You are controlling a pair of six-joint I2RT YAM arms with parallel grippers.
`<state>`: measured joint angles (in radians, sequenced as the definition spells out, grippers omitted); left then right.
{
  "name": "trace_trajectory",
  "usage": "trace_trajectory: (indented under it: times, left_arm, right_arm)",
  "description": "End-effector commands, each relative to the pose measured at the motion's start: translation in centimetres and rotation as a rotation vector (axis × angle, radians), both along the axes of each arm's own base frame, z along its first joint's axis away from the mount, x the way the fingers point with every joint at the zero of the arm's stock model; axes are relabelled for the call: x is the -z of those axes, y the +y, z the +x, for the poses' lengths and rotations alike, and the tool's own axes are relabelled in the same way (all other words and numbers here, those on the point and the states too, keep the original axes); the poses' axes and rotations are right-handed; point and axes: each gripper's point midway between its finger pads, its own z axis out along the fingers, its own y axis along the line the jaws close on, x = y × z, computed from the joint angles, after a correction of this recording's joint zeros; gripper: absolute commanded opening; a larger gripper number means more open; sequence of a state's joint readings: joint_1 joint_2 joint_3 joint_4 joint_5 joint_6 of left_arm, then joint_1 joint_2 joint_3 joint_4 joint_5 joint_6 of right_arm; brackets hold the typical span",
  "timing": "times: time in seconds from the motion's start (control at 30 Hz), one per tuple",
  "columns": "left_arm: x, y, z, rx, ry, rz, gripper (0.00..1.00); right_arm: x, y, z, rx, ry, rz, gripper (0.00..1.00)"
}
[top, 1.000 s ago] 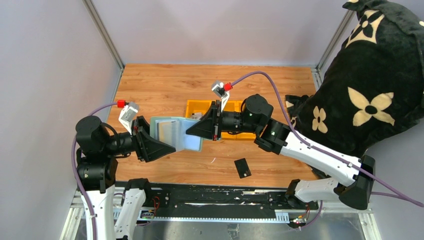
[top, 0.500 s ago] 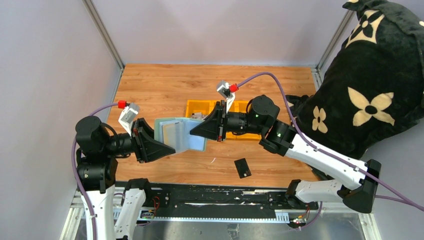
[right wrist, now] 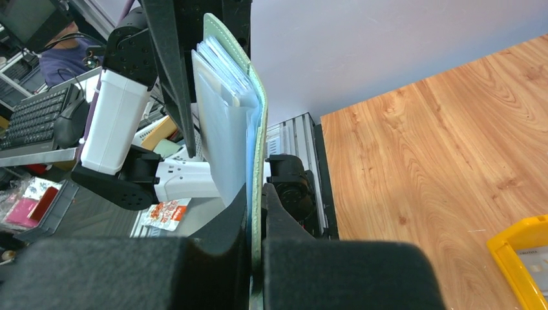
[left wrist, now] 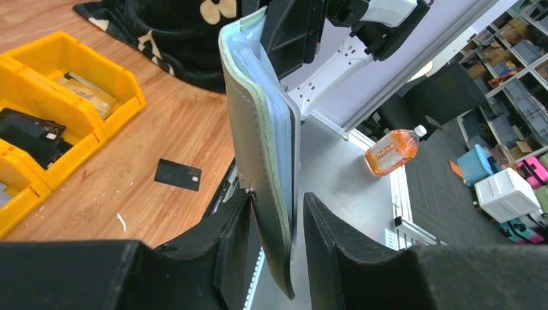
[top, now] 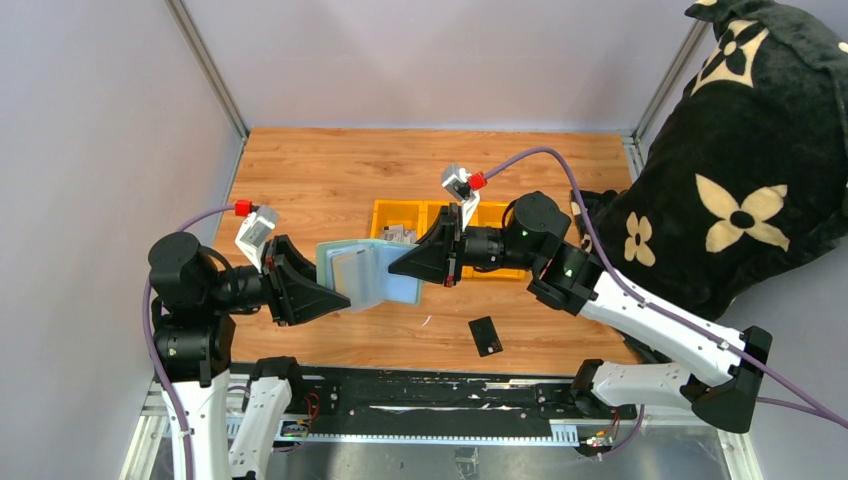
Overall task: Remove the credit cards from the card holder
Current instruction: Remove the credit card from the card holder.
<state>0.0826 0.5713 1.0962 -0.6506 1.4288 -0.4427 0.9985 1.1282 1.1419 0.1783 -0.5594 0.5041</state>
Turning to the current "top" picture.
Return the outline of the black credit card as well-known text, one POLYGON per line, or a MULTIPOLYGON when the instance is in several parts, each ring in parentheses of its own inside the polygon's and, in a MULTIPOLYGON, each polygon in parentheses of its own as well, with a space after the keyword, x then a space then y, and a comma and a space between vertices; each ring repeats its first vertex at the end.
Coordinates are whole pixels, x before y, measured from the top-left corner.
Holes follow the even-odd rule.
POLYGON ((468 326, 480 357, 487 357, 503 351, 503 345, 490 316, 471 320, 468 322, 468 326))

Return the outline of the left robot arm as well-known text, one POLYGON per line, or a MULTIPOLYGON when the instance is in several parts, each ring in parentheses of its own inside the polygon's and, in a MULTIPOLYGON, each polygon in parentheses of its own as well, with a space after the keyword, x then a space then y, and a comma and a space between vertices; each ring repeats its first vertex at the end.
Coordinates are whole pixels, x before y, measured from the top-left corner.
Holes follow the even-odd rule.
POLYGON ((343 310, 350 299, 319 285, 315 266, 285 235, 262 247, 257 266, 234 267, 193 234, 174 232, 153 245, 148 263, 145 317, 175 436, 175 477, 266 478, 283 413, 316 404, 295 358, 260 359, 246 385, 239 429, 228 438, 234 318, 266 307, 277 324, 294 326, 343 310))

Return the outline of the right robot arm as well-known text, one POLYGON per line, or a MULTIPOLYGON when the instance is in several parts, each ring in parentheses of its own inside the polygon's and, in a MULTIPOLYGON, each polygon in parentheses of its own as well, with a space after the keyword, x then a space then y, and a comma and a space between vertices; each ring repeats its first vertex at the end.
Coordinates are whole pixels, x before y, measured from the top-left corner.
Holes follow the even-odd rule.
POLYGON ((618 407, 652 405, 691 411, 732 433, 752 424, 773 337, 711 323, 653 299, 599 259, 564 240, 571 223, 541 192, 513 202, 502 228, 464 223, 460 206, 441 207, 414 248, 388 271, 452 287, 466 267, 531 273, 528 291, 553 310, 606 324, 668 357, 666 363, 583 362, 571 385, 577 403, 618 407))

